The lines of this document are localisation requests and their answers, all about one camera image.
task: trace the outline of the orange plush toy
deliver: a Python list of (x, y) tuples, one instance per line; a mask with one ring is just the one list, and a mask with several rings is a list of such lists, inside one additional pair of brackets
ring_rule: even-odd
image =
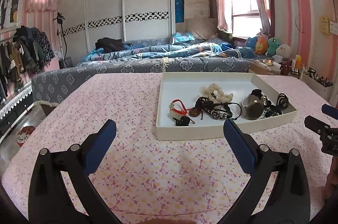
[(267, 50), (268, 41), (263, 36), (259, 36), (255, 47), (255, 53), (265, 54)]

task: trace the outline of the white plush toy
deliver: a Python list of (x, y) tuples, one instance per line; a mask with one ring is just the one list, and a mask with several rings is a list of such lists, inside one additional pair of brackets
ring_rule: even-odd
[(283, 57), (283, 59), (288, 59), (291, 55), (291, 47), (288, 44), (280, 45), (276, 49), (276, 55)]
[(226, 95), (221, 87), (215, 83), (212, 83), (209, 87), (199, 88), (199, 92), (214, 103), (229, 103), (234, 97), (233, 94)]

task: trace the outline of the black and white decorative strip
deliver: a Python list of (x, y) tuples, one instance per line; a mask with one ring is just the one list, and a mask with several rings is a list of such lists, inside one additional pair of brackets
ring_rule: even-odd
[(126, 23), (133, 21), (162, 20), (162, 19), (169, 19), (168, 11), (154, 11), (126, 15)]
[[(147, 21), (147, 20), (163, 20), (169, 19), (168, 11), (154, 11), (154, 12), (145, 12), (139, 14), (128, 14), (125, 17), (126, 23), (134, 21)], [(87, 23), (88, 29), (95, 29), (103, 26), (109, 26), (114, 24), (122, 23), (122, 16), (115, 16), (111, 18), (103, 18), (100, 20), (95, 20)], [(64, 31), (65, 36), (77, 33), (85, 30), (85, 24), (80, 24), (75, 27), (68, 28)]]

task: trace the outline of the green plush toy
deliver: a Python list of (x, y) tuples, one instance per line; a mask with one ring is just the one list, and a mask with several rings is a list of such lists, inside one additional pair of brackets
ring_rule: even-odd
[(270, 38), (268, 40), (268, 50), (267, 50), (267, 56), (273, 57), (276, 54), (276, 49), (281, 45), (281, 41), (278, 38)]

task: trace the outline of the blue gripper pad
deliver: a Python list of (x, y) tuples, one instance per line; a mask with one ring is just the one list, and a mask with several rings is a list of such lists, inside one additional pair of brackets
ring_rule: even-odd
[(322, 113), (325, 113), (326, 115), (334, 119), (338, 119), (338, 109), (335, 109), (330, 105), (327, 104), (322, 105)]
[(83, 171), (85, 175), (88, 176), (97, 171), (107, 150), (116, 137), (116, 132), (116, 123), (113, 120), (108, 119), (99, 132), (95, 134), (96, 139), (84, 157)]
[(223, 125), (223, 133), (243, 172), (253, 175), (255, 173), (257, 158), (253, 151), (246, 144), (241, 130), (236, 126), (234, 121), (227, 119)]

